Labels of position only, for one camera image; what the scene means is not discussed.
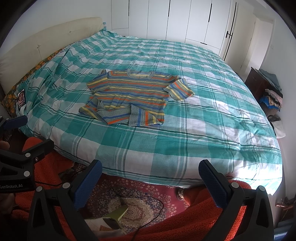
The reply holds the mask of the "person's left hand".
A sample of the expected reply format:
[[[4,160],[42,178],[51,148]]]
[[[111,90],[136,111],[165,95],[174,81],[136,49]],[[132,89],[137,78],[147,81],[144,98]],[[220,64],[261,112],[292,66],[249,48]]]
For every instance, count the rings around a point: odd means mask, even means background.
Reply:
[[[10,144],[5,141],[0,141],[0,149],[4,151],[8,151],[10,148]]]

